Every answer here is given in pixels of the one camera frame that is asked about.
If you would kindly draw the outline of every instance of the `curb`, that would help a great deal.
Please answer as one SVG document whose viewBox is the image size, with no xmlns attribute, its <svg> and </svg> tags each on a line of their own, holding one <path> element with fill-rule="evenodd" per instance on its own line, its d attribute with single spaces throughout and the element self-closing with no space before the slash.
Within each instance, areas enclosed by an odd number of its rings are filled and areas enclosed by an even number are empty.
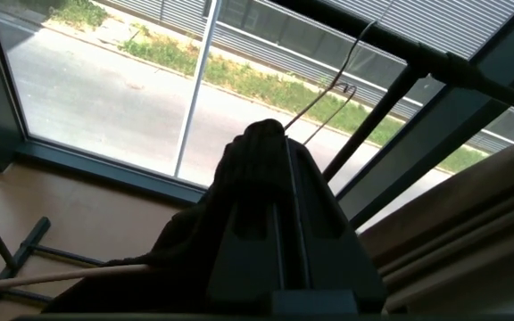
<svg viewBox="0 0 514 321">
<path fill-rule="evenodd" d="M 21 21 L 24 21 L 24 22 L 30 23 L 30 24 L 32 24 L 32 25 L 38 26 L 38 27 L 40 27 L 40 28 L 44 28 L 44 29 L 52 30 L 53 32 L 56 32 L 56 33 L 62 34 L 62 35 L 64 35 L 64 36 L 66 36 L 66 37 L 70 37 L 70 38 L 76 39 L 76 40 L 78 40 L 78 41 L 82 41 L 82 42 L 84 42 L 84 43 L 86 43 L 86 44 L 93 45 L 93 46 L 99 47 L 99 48 L 101 48 L 101 49 L 107 50 L 107 51 L 109 51 L 109 52 L 111 52 L 111 53 L 121 55 L 121 56 L 123 56 L 123 57 L 125 57 L 125 58 L 129 58 L 129 59 L 131 59 L 131 60 L 134 60 L 134 61 L 137 61 L 137 62 L 144 63 L 144 64 L 149 65 L 149 66 L 151 66 L 151 67 L 154 67 L 154 68 L 156 68 L 156 69 L 164 70 L 164 71 L 167 71 L 167 72 L 169 72 L 169 73 L 172 73 L 172 74 L 174 74 L 174 75 L 177 75 L 177 76 L 180 76 L 180 77 L 183 77 L 183 78 L 186 78 L 186 79 L 193 79 L 193 77 L 192 77 L 192 76 L 188 76 L 188 75 L 186 75 L 186 74 L 184 74 L 184 73 L 182 73 L 182 72 L 179 72 L 179 71 L 177 71 L 177 70 L 173 70 L 173 69 L 171 69 L 171 68 L 161 66 L 161 65 L 159 65 L 159 64 L 157 64 L 157 63 L 154 63 L 154 62 L 149 62 L 149 61 L 144 60 L 144 59 L 142 59 L 142 58 L 136 57 L 136 56 L 134 56 L 134 55 L 132 55 L 132 54 L 122 52 L 121 50 L 118 50 L 118 49 L 113 49 L 113 48 L 111 48 L 111 47 L 109 47 L 109 46 L 107 46 L 107 45 L 103 45 L 103 42 L 102 42 L 101 40 L 98 40 L 98 39 L 97 39 L 97 40 L 96 40 L 96 42 L 94 42 L 94 41 L 91 41 L 91 40 L 86 39 L 86 38 L 84 38 L 84 37 L 81 37 L 81 36 L 79 36 L 79 35 L 72 34 L 72 33 L 66 32 L 66 31 L 64 31 L 64 30 L 57 29 L 57 28 L 55 28 L 55 27 L 53 27 L 53 26 L 47 26 L 47 25 L 45 25 L 45 23 L 40 23 L 40 22 L 37 22 L 37 21 L 33 21 L 33 20 L 31 20 L 31 19 L 28 19 L 28 18 L 22 17 L 22 16 L 20 16 L 20 15 L 19 15 L 18 13 L 16 13 L 16 12 L 10 12 L 10 11 L 6 10 L 5 8 L 3 8 L 2 6 L 0 6 L 0 12 L 5 13 L 5 14 L 7 14 L 7 15 L 10 15 L 10 16 L 12 16 L 12 17 L 16 18 L 16 19 L 21 20 Z M 204 81 L 204 80 L 202 80 L 202 84 L 203 84 L 203 85 L 206 85 L 206 86 L 209 86 L 209 87 L 211 87 L 211 88 L 213 88 L 213 89 L 220 90 L 220 91 L 221 91 L 221 92 L 223 92 L 223 93 L 230 94 L 230 95 L 234 95 L 235 97 L 240 98 L 240 99 L 243 99 L 243 100 L 245 100 L 245 101 L 247 101 L 247 102 L 249 102 L 249 103 L 255 103 L 255 104 L 258 104 L 258 105 L 260 105 L 260 106 L 263 106 L 263 107 L 265 107 L 265 108 L 271 109 L 271 110 L 276 111 L 276 112 L 279 112 L 279 113 L 283 113 L 283 114 L 288 115 L 288 116 L 294 116 L 294 115 L 295 115 L 295 113 L 292 113 L 292 112 L 290 112 L 290 111 L 286 111 L 286 110 L 284 110 L 284 109 L 282 109 L 282 108 L 279 108 L 279 107 L 276 107 L 276 106 L 272 106 L 272 105 L 266 104 L 266 103 L 264 103 L 264 102 L 262 102 L 262 101 L 259 101 L 259 100 L 254 99 L 254 98 L 251 98 L 251 97 L 247 97 L 247 96 L 245 96 L 245 95 L 238 94 L 238 93 L 236 93 L 236 92 L 234 92 L 234 91 L 231 91 L 231 90 L 229 90 L 229 89 L 226 89 L 226 88 L 224 88 L 224 87 L 217 86 L 217 85 L 213 85 L 212 83 L 208 83 L 208 82 L 206 82 L 206 81 Z M 313 119 L 309 119 L 309 118 L 307 118 L 307 117 L 306 117 L 306 115 L 303 115 L 303 116 L 301 117 L 301 120 L 302 120 L 302 121 L 305 121 L 305 122 L 308 122 L 308 123 L 310 123 L 310 124 L 312 124 L 312 125 L 315 125 L 315 126 L 320 126 L 320 125 L 322 125 L 322 123 L 321 123 L 321 122 L 316 121 L 316 120 L 313 120 Z M 342 136 L 346 136 L 346 137 L 350 137 L 350 136 L 351 136 L 351 134 L 348 134 L 348 133 L 346 133 L 346 132 L 344 132 L 344 131 L 342 131 L 342 130 L 340 130 L 340 129 L 337 129 L 337 128 L 332 128 L 332 127 L 330 127 L 330 126 L 325 126 L 325 127 L 323 127 L 323 128 L 324 128 L 324 129 L 327 129 L 327 130 L 330 130 L 330 131 L 332 131 L 332 132 L 334 132 L 334 133 L 336 133 L 336 134 L 342 135 Z M 370 145 L 370 146 L 372 146 L 372 147 L 378 148 L 378 149 L 382 149 L 382 147 L 383 147 L 382 145 L 379 145 L 379 144 L 376 144 L 376 143 L 370 142 L 370 141 L 368 141 L 368 140 L 365 140 L 363 143 L 364 143 L 364 144 L 367 144 L 367 145 Z M 439 168 L 439 167 L 435 167 L 435 168 L 433 168 L 433 169 L 438 170 L 438 171 L 440 171 L 440 172 L 443 172 L 444 174 L 447 174 L 447 175 L 450 175 L 450 176 L 453 176 L 453 175 L 455 175 L 455 174 L 456 174 L 456 173 L 453 173 L 453 172 L 451 172 L 451 171 L 449 171 L 449 170 L 447 170 L 447 169 L 442 169 L 442 168 Z"/>
</svg>

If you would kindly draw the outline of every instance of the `road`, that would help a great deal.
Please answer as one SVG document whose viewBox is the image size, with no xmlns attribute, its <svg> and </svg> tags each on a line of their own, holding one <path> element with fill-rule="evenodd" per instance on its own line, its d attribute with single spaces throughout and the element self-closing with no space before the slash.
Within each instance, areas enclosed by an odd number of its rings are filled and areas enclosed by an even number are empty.
<svg viewBox="0 0 514 321">
<path fill-rule="evenodd" d="M 0 38 L 33 136 L 163 174 L 173 172 L 192 80 L 4 15 L 0 15 Z M 225 144 L 250 123 L 267 118 L 282 123 L 290 119 L 202 86 L 180 178 L 210 184 Z M 288 134 L 302 142 L 314 129 L 298 121 Z M 307 147 L 322 170 L 346 140 L 323 129 Z M 339 191 L 376 153 L 377 148 L 364 144 L 330 182 L 331 189 Z M 430 171 L 378 216 L 447 177 Z"/>
</svg>

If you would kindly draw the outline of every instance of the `building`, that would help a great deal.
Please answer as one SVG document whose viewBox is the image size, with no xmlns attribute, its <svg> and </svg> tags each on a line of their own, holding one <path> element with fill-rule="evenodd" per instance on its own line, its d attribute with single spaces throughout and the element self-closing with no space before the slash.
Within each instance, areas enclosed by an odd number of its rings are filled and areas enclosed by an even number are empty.
<svg viewBox="0 0 514 321">
<path fill-rule="evenodd" d="M 201 36 L 210 1 L 105 2 Z M 384 0 L 330 1 L 370 20 L 378 19 L 388 5 Z M 469 58 L 513 13 L 514 0 L 396 0 L 381 23 L 406 37 Z M 257 61 L 320 81 L 331 79 L 342 66 L 353 39 L 271 2 L 223 0 L 213 41 Z M 354 63 L 346 69 L 343 79 L 359 88 L 360 100 L 374 105 L 406 63 L 366 44 L 360 44 L 355 51 Z M 407 98 L 396 104 L 394 116 L 409 119 L 442 87 L 442 83 L 430 77 L 421 79 Z M 514 108 L 509 108 L 468 143 L 486 152 L 497 152 L 514 144 Z"/>
</svg>

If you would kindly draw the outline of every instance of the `corrugated metal wall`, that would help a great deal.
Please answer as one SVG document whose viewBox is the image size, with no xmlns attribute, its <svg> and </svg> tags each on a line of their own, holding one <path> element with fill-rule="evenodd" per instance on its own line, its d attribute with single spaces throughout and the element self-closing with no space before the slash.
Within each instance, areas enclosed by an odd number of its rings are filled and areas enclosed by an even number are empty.
<svg viewBox="0 0 514 321">
<path fill-rule="evenodd" d="M 206 18 L 203 9 L 206 0 L 107 0 L 131 11 L 140 12 L 156 20 L 162 20 L 176 28 L 203 34 Z M 294 13 L 266 1 L 259 1 L 292 16 Z M 370 0 L 330 0 L 338 6 L 375 19 L 386 8 L 387 1 Z M 425 42 L 445 51 L 452 51 L 464 57 L 471 56 L 514 12 L 514 1 L 416 1 L 395 0 L 382 23 L 390 29 L 397 30 L 407 37 Z M 319 28 L 326 29 L 315 21 L 304 17 L 300 19 Z M 334 30 L 339 36 L 346 37 Z M 330 66 L 315 62 L 298 53 L 264 41 L 253 35 L 219 24 L 215 30 L 214 42 L 254 57 L 271 62 L 283 70 L 290 70 L 300 76 L 318 80 L 332 78 L 336 71 Z M 388 53 L 373 48 L 375 51 L 390 56 Z M 365 102 L 376 104 L 385 93 L 383 88 L 367 85 L 362 79 L 344 75 L 344 80 L 357 85 L 357 96 Z M 393 112 L 403 118 L 412 117 L 421 108 L 421 103 L 401 100 L 394 106 Z M 478 133 L 470 144 L 489 151 L 498 152 L 511 143 L 487 132 Z"/>
</svg>

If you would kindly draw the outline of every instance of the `grass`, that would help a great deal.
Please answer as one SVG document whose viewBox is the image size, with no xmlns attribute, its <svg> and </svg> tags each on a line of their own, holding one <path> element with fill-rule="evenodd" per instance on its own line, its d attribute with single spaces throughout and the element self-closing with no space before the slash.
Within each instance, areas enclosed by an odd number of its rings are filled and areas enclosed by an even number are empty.
<svg viewBox="0 0 514 321">
<path fill-rule="evenodd" d="M 20 0 L 20 2 L 32 10 L 49 14 L 52 19 L 77 28 L 98 27 L 108 16 L 103 8 L 88 0 Z M 172 38 L 156 35 L 140 24 L 133 24 L 133 26 L 139 30 L 139 37 L 133 37 L 121 44 L 120 50 L 180 71 L 188 76 L 194 74 L 199 53 L 199 49 L 195 45 L 192 45 L 191 42 L 184 45 Z M 252 69 L 249 64 L 239 64 L 211 54 L 203 78 L 214 85 L 225 87 L 290 112 L 298 112 L 319 94 L 301 82 L 264 74 Z M 322 79 L 320 82 L 328 82 L 328 79 Z M 324 121 L 342 103 L 342 100 L 333 95 L 327 95 L 307 112 L 306 117 Z M 352 134 L 368 114 L 369 112 L 358 103 L 350 102 L 328 125 Z M 399 120 L 386 117 L 370 134 L 369 140 L 372 143 L 383 145 L 398 132 L 402 125 L 403 123 Z M 439 167 L 458 172 L 485 157 L 486 155 L 481 152 L 461 147 L 442 161 Z"/>
</svg>

